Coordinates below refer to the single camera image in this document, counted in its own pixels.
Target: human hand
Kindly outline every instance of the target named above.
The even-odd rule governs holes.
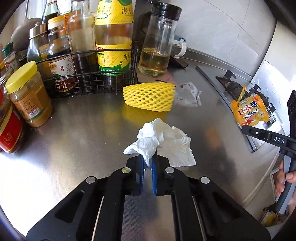
[[[284,162],[281,161],[279,165],[279,171],[275,183],[275,195],[279,196],[285,189],[284,179],[285,173],[283,171]],[[289,183],[296,183],[296,171],[286,174],[286,181]],[[293,193],[291,200],[288,203],[289,213],[292,213],[296,207],[296,191]]]

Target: silver screw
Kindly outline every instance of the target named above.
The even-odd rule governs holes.
[[[131,169],[129,167],[124,167],[121,169],[122,173],[129,173],[131,172]]]
[[[96,181],[96,178],[95,177],[88,177],[87,179],[86,179],[86,182],[88,183],[88,184],[92,184],[92,183],[94,183]]]
[[[201,181],[203,184],[208,184],[208,183],[210,182],[209,178],[207,178],[207,177],[202,177],[202,178],[200,179],[200,181]]]
[[[166,173],[173,173],[174,171],[175,171],[175,169],[172,168],[172,167],[167,167],[167,168],[165,169],[165,172],[166,172]]]

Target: large yellow-labeled bottle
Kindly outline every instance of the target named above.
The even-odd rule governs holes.
[[[95,21],[97,50],[130,49],[133,35],[132,0],[100,0]],[[126,71],[130,69],[130,51],[97,52],[100,71]],[[125,84],[123,73],[103,74],[104,85],[111,90]]]

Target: green and yellow label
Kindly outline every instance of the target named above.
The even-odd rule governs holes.
[[[126,42],[123,44],[115,45],[98,45],[96,48],[98,50],[102,49],[131,49],[131,40],[124,37]],[[100,71],[126,71],[130,68],[131,62],[131,51],[104,51],[97,52],[99,69]],[[119,73],[108,73],[106,75],[116,76],[121,75]]]
[[[132,0],[100,0],[96,12],[96,25],[133,22]]]

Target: glass pitcher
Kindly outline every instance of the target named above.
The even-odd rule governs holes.
[[[153,8],[138,68],[144,75],[158,77],[167,72],[182,9],[156,0],[148,3],[152,3]]]

